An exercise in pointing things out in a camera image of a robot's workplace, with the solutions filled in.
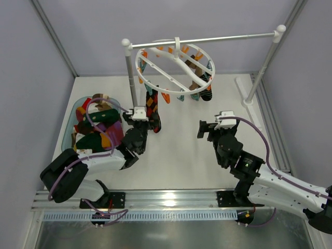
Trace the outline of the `white round clip hanger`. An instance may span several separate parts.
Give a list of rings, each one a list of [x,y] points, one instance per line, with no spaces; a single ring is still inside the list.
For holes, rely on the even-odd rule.
[[[145,44],[131,43],[129,49],[136,51],[133,68],[139,83],[159,92],[168,89],[170,95],[197,94],[211,85],[216,75],[211,56],[201,47],[184,42],[179,37]],[[197,79],[202,87],[194,91],[189,90],[192,79],[185,72],[186,60],[211,75],[208,82]]]

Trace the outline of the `dark green dotted sock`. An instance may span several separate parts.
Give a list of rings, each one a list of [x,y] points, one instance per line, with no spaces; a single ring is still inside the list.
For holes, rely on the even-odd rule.
[[[92,122],[110,122],[114,123],[120,119],[120,114],[116,109],[108,109],[101,112],[89,114]]]

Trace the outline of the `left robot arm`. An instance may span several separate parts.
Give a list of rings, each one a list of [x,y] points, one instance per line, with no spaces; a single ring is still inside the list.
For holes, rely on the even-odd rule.
[[[160,125],[157,114],[151,114],[146,121],[135,121],[127,114],[124,118],[132,128],[115,149],[79,155],[69,148],[41,172],[40,179],[49,191],[49,201],[62,203],[78,198],[81,209],[109,207],[114,199],[113,192],[101,180],[88,177],[132,167],[145,152],[148,131]]]

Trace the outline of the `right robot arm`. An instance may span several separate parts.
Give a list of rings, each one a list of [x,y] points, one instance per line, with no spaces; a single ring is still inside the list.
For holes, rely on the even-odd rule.
[[[262,139],[266,157],[243,149],[236,138],[239,124],[253,128]],[[228,169],[238,183],[233,191],[239,205],[265,205],[293,213],[316,230],[331,234],[331,187],[304,182],[271,166],[270,148],[263,133],[241,117],[216,117],[215,123],[199,122],[197,137],[212,142],[219,166]]]

